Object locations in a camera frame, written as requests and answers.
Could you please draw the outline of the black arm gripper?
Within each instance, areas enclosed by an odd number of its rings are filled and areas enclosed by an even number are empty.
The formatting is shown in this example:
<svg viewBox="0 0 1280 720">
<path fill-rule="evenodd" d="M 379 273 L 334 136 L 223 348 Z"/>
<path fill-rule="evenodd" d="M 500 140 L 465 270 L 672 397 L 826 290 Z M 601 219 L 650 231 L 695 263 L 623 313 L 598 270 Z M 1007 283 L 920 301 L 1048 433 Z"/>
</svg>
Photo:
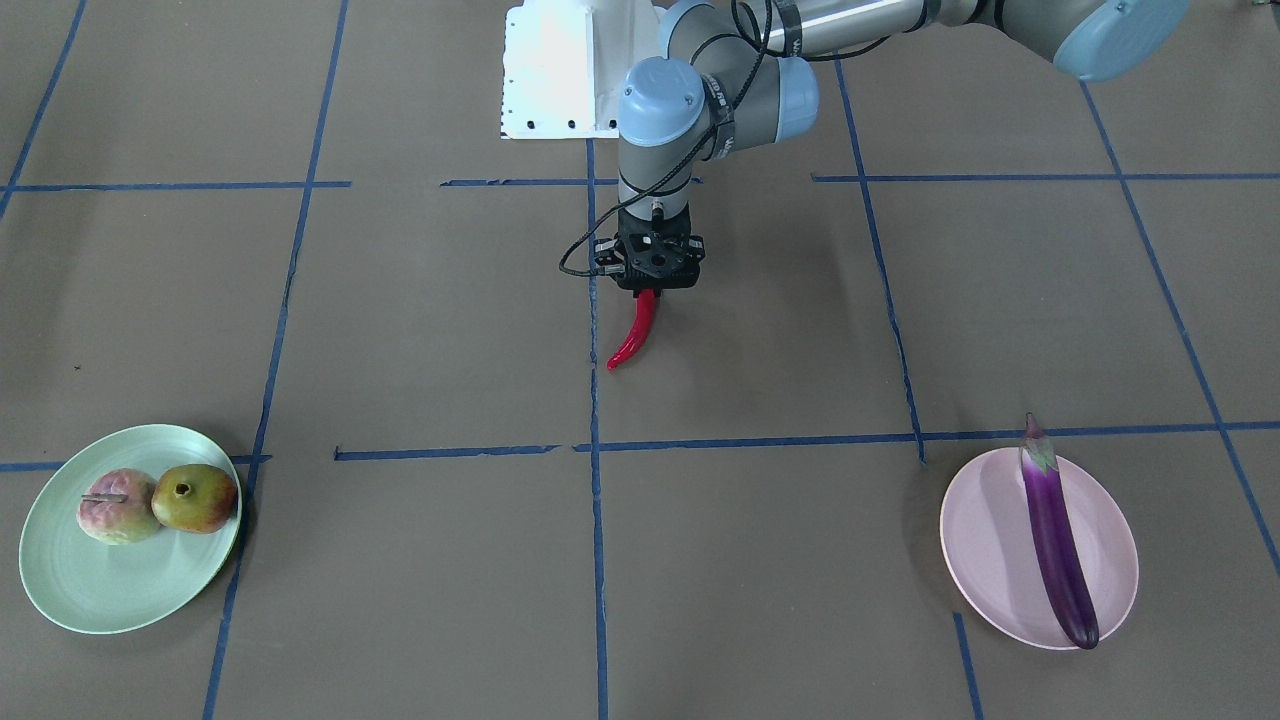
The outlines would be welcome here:
<svg viewBox="0 0 1280 720">
<path fill-rule="evenodd" d="M 698 283 L 704 258 L 689 209 L 673 217 L 654 211 L 648 220 L 622 210 L 618 229 L 593 245 L 591 269 L 632 292 L 686 290 Z"/>
</svg>

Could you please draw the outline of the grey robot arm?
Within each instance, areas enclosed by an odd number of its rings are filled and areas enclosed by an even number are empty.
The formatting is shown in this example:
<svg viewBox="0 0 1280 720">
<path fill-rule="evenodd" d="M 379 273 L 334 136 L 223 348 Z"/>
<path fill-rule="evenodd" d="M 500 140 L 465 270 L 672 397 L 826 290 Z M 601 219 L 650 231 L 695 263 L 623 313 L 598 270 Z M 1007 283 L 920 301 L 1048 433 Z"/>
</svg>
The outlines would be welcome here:
<svg viewBox="0 0 1280 720">
<path fill-rule="evenodd" d="M 1114 79 L 1153 54 L 1187 1 L 680 1 L 660 18 L 655 56 L 620 83 L 613 234 L 591 228 L 585 277 L 620 288 L 684 290 L 705 256 L 692 233 L 692 168 L 808 132 L 815 68 L 932 26 L 997 29 L 1083 82 Z"/>
</svg>

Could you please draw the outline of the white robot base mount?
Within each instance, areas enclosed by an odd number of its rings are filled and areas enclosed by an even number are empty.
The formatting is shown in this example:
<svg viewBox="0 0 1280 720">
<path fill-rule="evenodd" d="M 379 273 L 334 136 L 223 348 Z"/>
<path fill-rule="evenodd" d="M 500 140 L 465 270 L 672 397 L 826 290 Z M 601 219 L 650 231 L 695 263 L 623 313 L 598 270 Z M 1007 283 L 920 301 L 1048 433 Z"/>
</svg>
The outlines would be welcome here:
<svg viewBox="0 0 1280 720">
<path fill-rule="evenodd" d="M 503 22 L 500 136 L 617 138 L 630 68 L 659 55 L 650 1 L 522 1 Z"/>
</svg>

